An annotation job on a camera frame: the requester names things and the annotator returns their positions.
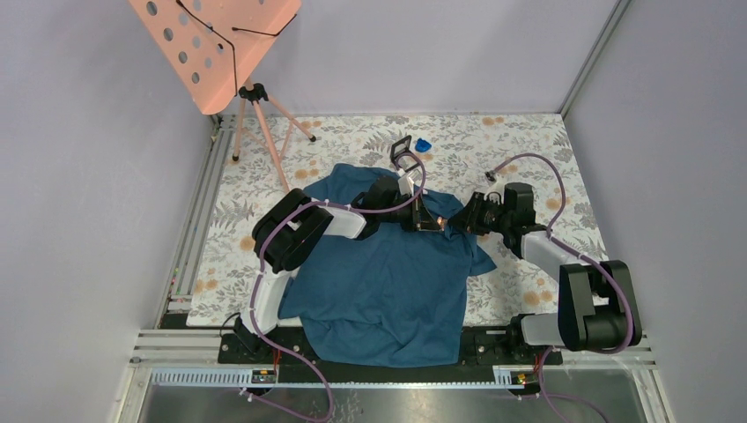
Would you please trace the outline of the blue shirt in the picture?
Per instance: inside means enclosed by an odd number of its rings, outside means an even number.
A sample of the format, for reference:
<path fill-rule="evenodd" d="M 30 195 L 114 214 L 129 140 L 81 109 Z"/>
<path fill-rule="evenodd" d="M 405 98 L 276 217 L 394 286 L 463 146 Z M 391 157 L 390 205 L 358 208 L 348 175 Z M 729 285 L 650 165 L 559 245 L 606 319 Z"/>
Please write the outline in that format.
<path fill-rule="evenodd" d="M 408 233 L 384 223 L 363 241 L 321 238 L 285 289 L 323 360 L 381 367 L 456 363 L 467 280 L 495 269 L 472 234 Z"/>

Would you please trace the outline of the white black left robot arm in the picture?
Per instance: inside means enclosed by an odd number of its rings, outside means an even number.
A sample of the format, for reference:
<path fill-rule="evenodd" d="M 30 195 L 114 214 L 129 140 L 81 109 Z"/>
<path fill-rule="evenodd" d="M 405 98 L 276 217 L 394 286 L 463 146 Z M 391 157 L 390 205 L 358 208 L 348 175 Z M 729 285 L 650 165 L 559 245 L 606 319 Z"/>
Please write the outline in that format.
<path fill-rule="evenodd" d="M 260 270 L 249 305 L 236 323 L 243 334 L 240 351 L 253 362 L 270 357 L 274 341 L 268 332 L 278 325 L 286 284 L 322 237 L 362 241 L 382 223 L 396 223 L 406 232 L 441 232 L 447 220 L 426 208 L 425 189 L 408 175 L 381 176 L 344 205 L 314 199 L 302 189 L 287 193 L 252 232 Z"/>

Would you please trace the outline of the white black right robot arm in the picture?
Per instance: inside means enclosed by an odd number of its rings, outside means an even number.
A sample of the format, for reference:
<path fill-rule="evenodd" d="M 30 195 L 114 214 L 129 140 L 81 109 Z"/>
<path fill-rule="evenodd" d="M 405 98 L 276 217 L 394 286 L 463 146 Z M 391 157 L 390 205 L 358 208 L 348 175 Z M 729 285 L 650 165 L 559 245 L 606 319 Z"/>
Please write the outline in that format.
<path fill-rule="evenodd" d="M 530 185 L 510 182 L 502 194 L 474 192 L 447 224 L 466 234 L 500 234 L 516 257 L 534 264 L 558 284 L 556 312 L 512 319 L 505 349 L 513 361 L 530 361 L 540 346 L 617 353 L 641 341 L 628 266 L 619 260 L 597 262 L 538 224 Z"/>

